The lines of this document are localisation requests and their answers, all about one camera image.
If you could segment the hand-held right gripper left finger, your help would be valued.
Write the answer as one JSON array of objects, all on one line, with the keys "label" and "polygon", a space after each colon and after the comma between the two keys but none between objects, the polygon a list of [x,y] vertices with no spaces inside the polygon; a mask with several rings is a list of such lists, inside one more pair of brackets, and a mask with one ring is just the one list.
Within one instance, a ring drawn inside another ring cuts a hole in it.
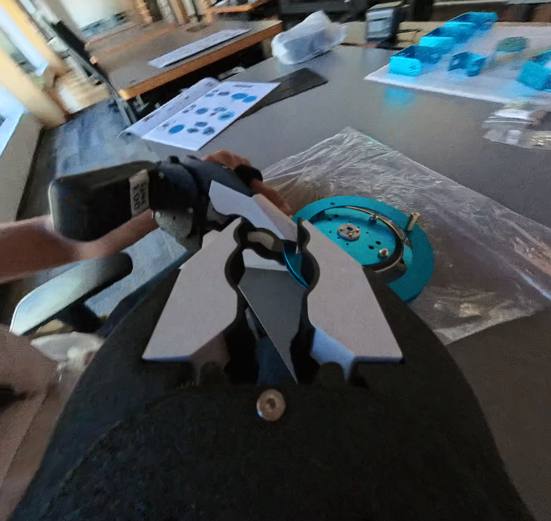
[{"label": "hand-held right gripper left finger", "polygon": [[195,367],[230,360],[224,332],[238,318],[238,291],[228,268],[240,249],[236,219],[190,257],[142,354],[148,362],[189,362]]}]

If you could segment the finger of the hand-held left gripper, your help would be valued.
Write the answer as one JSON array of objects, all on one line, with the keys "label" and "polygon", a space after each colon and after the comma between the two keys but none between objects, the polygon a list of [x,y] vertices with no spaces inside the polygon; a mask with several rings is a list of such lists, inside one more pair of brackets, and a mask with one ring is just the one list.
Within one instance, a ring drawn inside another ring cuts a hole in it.
[{"label": "finger of the hand-held left gripper", "polygon": [[267,230],[284,242],[296,242],[296,223],[275,204],[261,194],[247,196],[221,183],[212,181],[210,203],[222,215],[237,215],[253,227]]},{"label": "finger of the hand-held left gripper", "polygon": [[247,231],[243,259],[246,268],[287,271],[284,241],[269,230]]}]

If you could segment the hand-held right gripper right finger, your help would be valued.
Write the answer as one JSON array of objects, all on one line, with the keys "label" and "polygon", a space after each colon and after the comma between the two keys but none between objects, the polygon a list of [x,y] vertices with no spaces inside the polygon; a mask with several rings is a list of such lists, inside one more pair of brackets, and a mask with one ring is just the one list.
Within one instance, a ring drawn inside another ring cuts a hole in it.
[{"label": "hand-held right gripper right finger", "polygon": [[307,289],[296,359],[336,363],[346,379],[358,363],[400,363],[403,352],[360,263],[304,219],[297,245]]}]

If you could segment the blue round metal turntable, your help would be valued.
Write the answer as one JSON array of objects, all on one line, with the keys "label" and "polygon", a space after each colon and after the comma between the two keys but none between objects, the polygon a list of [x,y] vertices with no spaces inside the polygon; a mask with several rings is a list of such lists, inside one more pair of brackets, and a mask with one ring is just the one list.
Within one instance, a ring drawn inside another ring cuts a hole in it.
[{"label": "blue round metal turntable", "polygon": [[[377,213],[376,224],[369,221]],[[417,226],[404,231],[409,214],[391,205],[359,196],[337,196],[317,200],[294,215],[311,223],[321,234],[376,274],[404,302],[415,299],[431,279],[434,253],[427,235]],[[389,257],[378,257],[382,248]]]}]

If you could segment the person's left hand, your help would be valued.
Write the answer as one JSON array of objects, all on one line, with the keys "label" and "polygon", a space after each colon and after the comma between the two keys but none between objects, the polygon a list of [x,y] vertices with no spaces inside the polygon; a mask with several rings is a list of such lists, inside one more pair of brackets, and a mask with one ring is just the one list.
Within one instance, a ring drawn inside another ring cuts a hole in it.
[{"label": "person's left hand", "polygon": [[246,177],[247,186],[253,191],[254,194],[263,195],[286,215],[293,214],[292,208],[285,201],[285,199],[274,188],[263,182],[262,174],[257,169],[252,167],[248,159],[228,150],[219,150],[213,154],[205,156],[203,160],[226,166],[237,173],[248,173],[248,176]]}]

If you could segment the printed instruction sheet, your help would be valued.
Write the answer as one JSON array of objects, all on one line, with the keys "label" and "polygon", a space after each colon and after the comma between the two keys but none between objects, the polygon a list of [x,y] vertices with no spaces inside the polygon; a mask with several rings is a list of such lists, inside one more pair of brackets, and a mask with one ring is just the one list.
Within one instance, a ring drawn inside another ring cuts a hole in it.
[{"label": "printed instruction sheet", "polygon": [[279,86],[205,78],[122,133],[197,152]]}]

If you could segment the large window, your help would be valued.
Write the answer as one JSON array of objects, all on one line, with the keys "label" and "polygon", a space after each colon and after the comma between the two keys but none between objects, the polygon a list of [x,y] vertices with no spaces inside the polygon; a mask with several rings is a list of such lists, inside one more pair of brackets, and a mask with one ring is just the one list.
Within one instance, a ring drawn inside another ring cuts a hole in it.
[{"label": "large window", "polygon": [[1,84],[1,154],[25,114],[23,104]]}]

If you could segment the wood-edged side table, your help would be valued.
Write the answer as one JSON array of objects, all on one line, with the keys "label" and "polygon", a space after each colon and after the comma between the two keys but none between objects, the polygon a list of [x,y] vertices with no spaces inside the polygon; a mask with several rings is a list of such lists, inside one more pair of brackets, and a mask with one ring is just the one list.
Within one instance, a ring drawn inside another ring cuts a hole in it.
[{"label": "wood-edged side table", "polygon": [[[201,39],[231,30],[246,32],[166,67],[157,68],[150,63]],[[284,24],[279,20],[216,21],[193,30],[169,26],[155,35],[142,34],[124,45],[96,51],[94,56],[120,97],[130,100],[198,71],[209,70],[211,66],[251,49],[262,52],[262,45],[283,30]]]}]

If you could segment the yellow pillar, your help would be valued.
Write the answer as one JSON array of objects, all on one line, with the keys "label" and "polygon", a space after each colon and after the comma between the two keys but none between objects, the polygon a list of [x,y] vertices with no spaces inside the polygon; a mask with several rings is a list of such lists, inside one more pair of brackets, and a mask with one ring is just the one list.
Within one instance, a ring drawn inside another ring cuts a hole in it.
[{"label": "yellow pillar", "polygon": [[1,0],[1,32],[30,65],[26,70],[1,46],[1,85],[42,126],[55,128],[65,123],[68,113],[59,99],[55,83],[68,73],[66,62],[50,48],[17,0]]}]

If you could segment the black office chair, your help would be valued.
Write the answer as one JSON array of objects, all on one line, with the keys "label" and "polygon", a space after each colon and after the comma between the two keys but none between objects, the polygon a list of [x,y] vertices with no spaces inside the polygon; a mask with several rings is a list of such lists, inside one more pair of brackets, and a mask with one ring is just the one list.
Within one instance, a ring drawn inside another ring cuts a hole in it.
[{"label": "black office chair", "polygon": [[123,119],[127,126],[133,125],[137,122],[137,118],[132,106],[124,100],[114,85],[110,82],[105,72],[92,61],[92,56],[89,54],[86,46],[82,40],[76,36],[61,20],[50,23],[52,32],[60,39],[70,51],[73,58],[79,63],[82,69],[93,75],[100,83],[106,85],[108,93],[112,100],[117,105]]}]

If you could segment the long white paper sheet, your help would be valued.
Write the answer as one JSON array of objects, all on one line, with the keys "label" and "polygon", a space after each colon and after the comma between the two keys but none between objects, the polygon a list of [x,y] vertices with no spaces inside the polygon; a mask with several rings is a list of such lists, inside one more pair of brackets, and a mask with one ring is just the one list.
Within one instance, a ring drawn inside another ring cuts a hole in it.
[{"label": "long white paper sheet", "polygon": [[196,56],[208,49],[217,47],[222,43],[228,42],[238,36],[247,34],[251,30],[251,28],[230,28],[218,31],[197,41],[181,46],[171,52],[168,52],[167,54],[152,59],[148,62],[148,65],[160,70],[192,56]]}]

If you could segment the white wrapped package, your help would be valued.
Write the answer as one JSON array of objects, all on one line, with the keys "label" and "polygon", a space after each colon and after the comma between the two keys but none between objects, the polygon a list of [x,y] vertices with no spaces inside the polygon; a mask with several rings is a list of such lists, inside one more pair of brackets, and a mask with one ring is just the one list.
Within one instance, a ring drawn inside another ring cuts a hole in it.
[{"label": "white wrapped package", "polygon": [[317,11],[272,39],[272,55],[279,62],[293,65],[307,62],[340,45],[347,36],[347,25],[332,21]]}]

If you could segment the set of blue metal parts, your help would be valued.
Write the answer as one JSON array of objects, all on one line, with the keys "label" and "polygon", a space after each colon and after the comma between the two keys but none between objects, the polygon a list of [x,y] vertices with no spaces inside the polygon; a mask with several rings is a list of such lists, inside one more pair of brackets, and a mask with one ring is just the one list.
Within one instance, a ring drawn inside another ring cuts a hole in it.
[{"label": "set of blue metal parts", "polygon": [[464,76],[472,78],[490,68],[499,55],[514,55],[515,61],[520,62],[528,47],[528,39],[523,36],[502,39],[490,56],[459,51],[460,46],[489,32],[497,21],[498,15],[493,12],[467,12],[448,20],[422,36],[417,45],[404,48],[391,56],[389,73],[417,77],[447,59],[448,72],[460,70]]}]

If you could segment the white flat tray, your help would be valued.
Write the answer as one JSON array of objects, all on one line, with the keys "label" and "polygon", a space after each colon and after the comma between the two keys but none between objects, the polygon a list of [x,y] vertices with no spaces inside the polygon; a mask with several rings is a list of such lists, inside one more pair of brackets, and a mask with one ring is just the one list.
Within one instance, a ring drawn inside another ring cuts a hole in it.
[{"label": "white flat tray", "polygon": [[[527,39],[527,49],[520,58],[514,55],[496,54],[498,43],[509,37],[521,36]],[[389,72],[389,63],[368,74],[364,79],[375,83],[437,92],[469,99],[479,99],[493,103],[508,104],[530,102],[540,105],[550,104],[549,91],[537,91],[519,83],[523,63],[539,53],[550,49],[550,24],[535,23],[496,23],[486,34],[473,38],[460,45],[457,53],[471,51],[487,56],[492,62],[485,65],[478,76],[466,76],[464,70],[448,71],[451,55],[445,56],[432,67],[422,70],[418,76],[400,76]]]}]

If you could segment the pile of clear hardware bags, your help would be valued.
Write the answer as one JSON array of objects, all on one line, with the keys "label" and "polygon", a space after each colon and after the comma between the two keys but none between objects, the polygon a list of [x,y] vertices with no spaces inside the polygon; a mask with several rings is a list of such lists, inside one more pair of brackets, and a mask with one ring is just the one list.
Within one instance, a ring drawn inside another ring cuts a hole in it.
[{"label": "pile of clear hardware bags", "polygon": [[484,138],[494,143],[550,150],[550,105],[506,104],[493,112],[482,128]]}]

